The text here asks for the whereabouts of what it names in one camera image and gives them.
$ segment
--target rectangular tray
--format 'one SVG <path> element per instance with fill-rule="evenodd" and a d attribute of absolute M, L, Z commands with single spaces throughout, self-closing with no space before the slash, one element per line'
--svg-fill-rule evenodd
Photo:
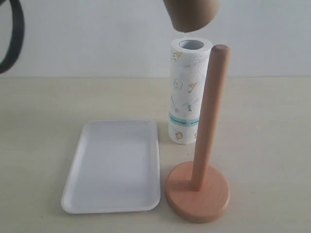
<path fill-rule="evenodd" d="M 62 208 L 71 214 L 147 211 L 159 201 L 156 122 L 87 123 L 66 181 Z"/>

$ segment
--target wooden paper towel holder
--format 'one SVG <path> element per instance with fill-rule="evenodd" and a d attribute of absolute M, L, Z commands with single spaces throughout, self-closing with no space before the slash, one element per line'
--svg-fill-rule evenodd
<path fill-rule="evenodd" d="M 166 181 L 166 197 L 173 210 L 185 220 L 205 223 L 226 210 L 230 190 L 226 178 L 208 164 L 217 125 L 230 48 L 211 49 L 205 81 L 194 161 L 177 165 Z"/>

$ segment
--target wooden dowel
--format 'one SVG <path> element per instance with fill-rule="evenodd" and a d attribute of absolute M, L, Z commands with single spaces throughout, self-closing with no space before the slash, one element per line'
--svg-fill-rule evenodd
<path fill-rule="evenodd" d="M 194 191 L 201 190 L 206 175 L 229 57 L 230 48 L 226 45 L 215 45 L 211 49 L 194 152 L 191 178 Z"/>

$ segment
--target white wall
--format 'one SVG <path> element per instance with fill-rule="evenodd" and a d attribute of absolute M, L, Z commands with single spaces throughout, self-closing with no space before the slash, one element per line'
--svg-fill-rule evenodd
<path fill-rule="evenodd" d="M 200 36 L 232 48 L 230 76 L 311 75 L 310 0 L 221 0 L 194 33 L 173 30 L 162 0 L 21 0 L 21 57 L 3 77 L 168 77 L 171 41 Z M 0 59 L 11 32 L 0 8 Z"/>

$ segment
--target black cable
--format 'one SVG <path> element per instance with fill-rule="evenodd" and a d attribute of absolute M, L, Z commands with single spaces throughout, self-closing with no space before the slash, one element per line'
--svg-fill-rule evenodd
<path fill-rule="evenodd" d="M 6 0 L 0 0 L 0 6 Z M 12 8 L 12 35 L 9 49 L 0 63 L 0 74 L 8 71 L 17 61 L 21 52 L 24 34 L 25 34 L 25 20 L 24 14 L 19 0 L 9 0 Z"/>

